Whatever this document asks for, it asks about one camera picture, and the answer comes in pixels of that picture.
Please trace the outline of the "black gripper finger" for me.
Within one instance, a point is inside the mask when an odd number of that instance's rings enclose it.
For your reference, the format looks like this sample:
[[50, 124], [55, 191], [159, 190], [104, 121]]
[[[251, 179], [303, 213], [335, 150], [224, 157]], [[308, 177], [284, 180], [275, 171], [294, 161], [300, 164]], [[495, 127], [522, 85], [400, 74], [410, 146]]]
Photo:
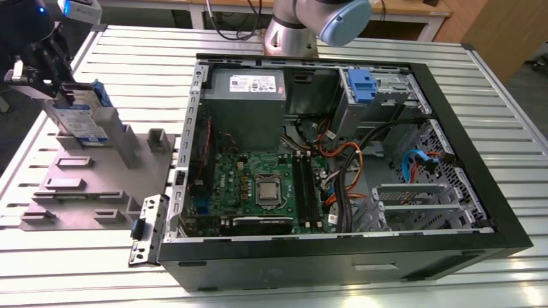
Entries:
[[76, 99], [92, 92], [91, 83], [76, 82], [71, 68], [68, 44], [60, 33], [52, 33], [42, 42], [44, 58], [44, 81], [48, 81], [51, 97], [59, 106], [72, 106]]
[[54, 66], [43, 48], [30, 45], [12, 56], [12, 68], [4, 74], [4, 83], [34, 99], [54, 99], [59, 87], [54, 83]]

